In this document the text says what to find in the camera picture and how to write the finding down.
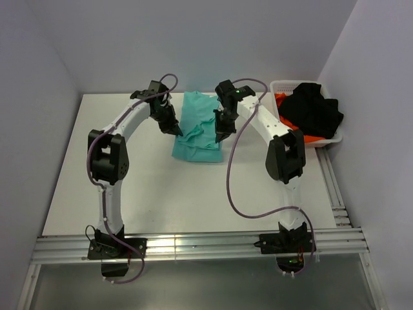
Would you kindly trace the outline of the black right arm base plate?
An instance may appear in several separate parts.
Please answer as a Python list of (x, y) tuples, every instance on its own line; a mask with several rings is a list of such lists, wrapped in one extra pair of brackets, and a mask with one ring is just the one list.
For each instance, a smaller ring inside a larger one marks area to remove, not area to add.
[(260, 234), (254, 247), (261, 254), (311, 253), (316, 250), (310, 232), (286, 232)]

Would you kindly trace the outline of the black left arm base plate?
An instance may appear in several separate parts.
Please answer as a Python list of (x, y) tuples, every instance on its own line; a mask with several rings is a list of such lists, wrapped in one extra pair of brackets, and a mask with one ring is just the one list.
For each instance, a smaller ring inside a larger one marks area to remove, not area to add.
[(110, 239), (108, 243), (101, 243), (93, 239), (90, 242), (87, 258), (89, 260), (138, 259), (145, 257), (147, 241), (146, 238), (127, 238), (125, 240), (125, 243), (139, 252), (137, 254), (113, 239)]

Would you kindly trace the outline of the teal t shirt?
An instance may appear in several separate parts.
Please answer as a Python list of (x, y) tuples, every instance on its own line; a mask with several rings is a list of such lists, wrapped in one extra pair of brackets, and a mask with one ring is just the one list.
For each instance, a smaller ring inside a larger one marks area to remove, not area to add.
[(220, 106), (217, 96), (198, 91), (185, 92), (181, 109), (182, 135), (175, 138), (172, 157), (196, 163), (223, 161), (221, 144), (216, 142), (216, 116)]

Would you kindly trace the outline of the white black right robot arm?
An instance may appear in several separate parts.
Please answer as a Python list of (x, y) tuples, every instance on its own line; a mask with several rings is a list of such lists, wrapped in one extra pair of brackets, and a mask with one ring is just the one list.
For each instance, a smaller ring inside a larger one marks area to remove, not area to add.
[(278, 120), (261, 104), (259, 97), (248, 85), (235, 87), (230, 80), (222, 81), (215, 88), (220, 107), (214, 110), (216, 143), (232, 134), (237, 139), (251, 125), (267, 145), (265, 168), (268, 175), (283, 188), (284, 199), (289, 205), (257, 215), (242, 213), (232, 198), (228, 202), (233, 211), (246, 219), (259, 219), (279, 214), (278, 240), (265, 242), (286, 253), (316, 250), (312, 222), (303, 210), (299, 189), (300, 178), (306, 165), (304, 135), (292, 130)]

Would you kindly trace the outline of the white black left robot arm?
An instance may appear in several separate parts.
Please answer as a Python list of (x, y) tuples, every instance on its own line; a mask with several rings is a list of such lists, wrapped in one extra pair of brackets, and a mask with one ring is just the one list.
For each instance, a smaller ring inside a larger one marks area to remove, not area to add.
[(94, 236), (97, 246), (111, 258), (118, 258), (130, 246), (125, 241), (121, 217), (121, 186), (129, 170), (127, 141), (148, 118), (155, 120), (163, 134), (182, 136), (170, 92), (163, 80), (152, 80), (145, 90), (130, 95), (125, 109), (109, 125), (88, 134), (86, 173), (99, 191), (99, 222)]

